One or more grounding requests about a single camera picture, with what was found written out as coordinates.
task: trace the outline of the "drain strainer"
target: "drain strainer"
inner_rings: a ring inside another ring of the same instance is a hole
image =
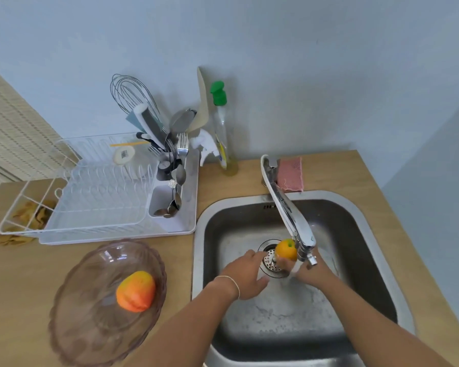
[[[273,278],[284,278],[288,276],[287,271],[283,271],[277,266],[275,262],[275,247],[280,242],[280,239],[269,239],[260,245],[258,248],[259,251],[265,251],[267,256],[265,256],[260,264],[260,269],[263,273]]]

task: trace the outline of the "forearm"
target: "forearm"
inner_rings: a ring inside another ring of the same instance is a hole
[[[321,286],[367,367],[452,367],[414,335],[375,310],[331,276]]]
[[[201,367],[233,295],[209,283],[185,308],[148,339],[129,367]]]

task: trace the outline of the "orange fruit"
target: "orange fruit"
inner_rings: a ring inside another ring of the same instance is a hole
[[[291,238],[280,241],[275,247],[275,255],[277,257],[285,257],[286,259],[296,261],[298,259],[298,250]]]
[[[153,303],[155,280],[146,271],[135,271],[117,286],[116,300],[121,308],[130,312],[143,312]]]

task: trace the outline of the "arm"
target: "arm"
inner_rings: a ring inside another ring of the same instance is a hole
[[[318,264],[301,265],[296,277],[323,292],[367,367],[452,367],[444,358],[375,310],[338,278],[315,250]],[[291,270],[294,262],[278,259]]]
[[[137,362],[126,367],[201,367],[221,319],[233,301],[257,296],[269,283],[257,280],[260,262],[266,253],[249,250],[208,283],[197,297],[166,321],[138,351]]]

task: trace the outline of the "pink sponge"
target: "pink sponge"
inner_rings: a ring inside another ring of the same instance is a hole
[[[288,192],[303,191],[301,157],[280,160],[277,185]]]

